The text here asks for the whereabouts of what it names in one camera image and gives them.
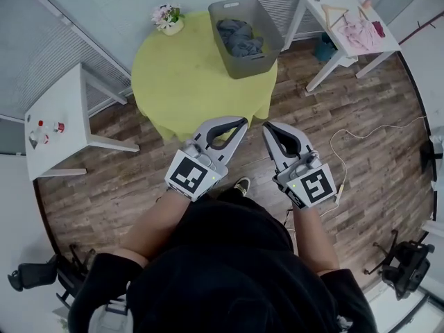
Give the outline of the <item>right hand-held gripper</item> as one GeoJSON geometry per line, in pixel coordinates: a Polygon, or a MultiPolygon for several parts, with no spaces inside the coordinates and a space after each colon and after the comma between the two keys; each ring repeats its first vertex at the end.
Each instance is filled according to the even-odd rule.
{"type": "Polygon", "coordinates": [[[264,122],[265,145],[276,166],[273,181],[299,209],[313,207],[337,195],[328,164],[302,131],[285,123],[264,122]]]}

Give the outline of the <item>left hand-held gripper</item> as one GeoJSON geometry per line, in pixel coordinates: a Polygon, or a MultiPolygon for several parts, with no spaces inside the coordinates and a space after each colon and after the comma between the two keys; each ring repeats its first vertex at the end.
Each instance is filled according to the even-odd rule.
{"type": "Polygon", "coordinates": [[[202,123],[193,139],[186,139],[176,152],[165,176],[168,187],[197,201],[227,176],[226,164],[247,129],[245,117],[219,117],[202,123]]]}

